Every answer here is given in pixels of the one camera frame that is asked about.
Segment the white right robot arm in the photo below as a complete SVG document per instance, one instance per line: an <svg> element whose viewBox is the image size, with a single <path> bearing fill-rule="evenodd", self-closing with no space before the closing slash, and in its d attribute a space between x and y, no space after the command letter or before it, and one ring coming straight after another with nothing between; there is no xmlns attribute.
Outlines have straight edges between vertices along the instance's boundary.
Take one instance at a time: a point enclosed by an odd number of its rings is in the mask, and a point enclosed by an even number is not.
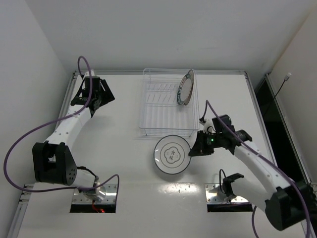
<svg viewBox="0 0 317 238"><path fill-rule="evenodd" d="M242 129L235 130L228 115L212 120L200 118L199 122L204 128L197 132L190 157L211 155L216 148L223 148L243 162L258 180L249 181L241 173L224 177L220 189L228 199L235 196L247 199L265 212L268 221L279 231L310 219L309 185L293 182L271 161L262 159L252 137Z"/></svg>

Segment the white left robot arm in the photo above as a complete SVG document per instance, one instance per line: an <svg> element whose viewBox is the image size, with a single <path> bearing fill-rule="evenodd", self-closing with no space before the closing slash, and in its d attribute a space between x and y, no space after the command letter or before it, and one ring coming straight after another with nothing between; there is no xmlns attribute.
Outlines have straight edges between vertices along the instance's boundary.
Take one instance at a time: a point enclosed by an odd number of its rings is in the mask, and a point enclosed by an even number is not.
<svg viewBox="0 0 317 238"><path fill-rule="evenodd" d="M84 125L97 109L114 101L106 80L86 76L75 97L70 102L67 119L52 135L32 148L34 174L37 182L73 186L85 197L102 201L106 189L99 178L86 167L77 166L72 156L72 146Z"/></svg>

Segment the green rimmed white plate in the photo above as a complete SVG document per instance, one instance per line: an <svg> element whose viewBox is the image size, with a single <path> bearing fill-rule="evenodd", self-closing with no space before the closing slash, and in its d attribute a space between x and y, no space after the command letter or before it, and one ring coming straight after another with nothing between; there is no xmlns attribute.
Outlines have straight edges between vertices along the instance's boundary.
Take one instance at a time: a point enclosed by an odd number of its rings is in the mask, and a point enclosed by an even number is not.
<svg viewBox="0 0 317 238"><path fill-rule="evenodd" d="M187 79L186 75L182 78L177 91L177 102L179 105L184 105L191 87L191 81Z"/></svg>

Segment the orange sunburst plate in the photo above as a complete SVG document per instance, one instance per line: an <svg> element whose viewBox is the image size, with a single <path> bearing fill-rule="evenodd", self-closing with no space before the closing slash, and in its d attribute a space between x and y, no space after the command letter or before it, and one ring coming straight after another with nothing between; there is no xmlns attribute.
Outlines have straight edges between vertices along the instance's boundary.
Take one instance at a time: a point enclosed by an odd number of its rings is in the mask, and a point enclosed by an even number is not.
<svg viewBox="0 0 317 238"><path fill-rule="evenodd" d="M187 76L187 79L190 79L190 81L191 81L191 87L190 87L190 91L189 91L189 94L187 96L187 99L186 99L184 105L188 105L190 100L191 100L191 97L193 94L193 89L194 89L195 78L196 78L195 72L193 69L189 70L186 76Z"/></svg>

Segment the white plate with flower emblem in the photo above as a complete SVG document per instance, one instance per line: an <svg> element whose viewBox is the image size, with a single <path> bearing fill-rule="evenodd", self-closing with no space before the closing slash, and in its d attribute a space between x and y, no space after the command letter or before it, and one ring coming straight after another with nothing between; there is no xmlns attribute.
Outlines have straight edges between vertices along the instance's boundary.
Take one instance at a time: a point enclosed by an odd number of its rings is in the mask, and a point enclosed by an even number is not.
<svg viewBox="0 0 317 238"><path fill-rule="evenodd" d="M154 148L154 162L157 168L168 175L180 174L190 164L191 148L181 136L168 135L161 138Z"/></svg>

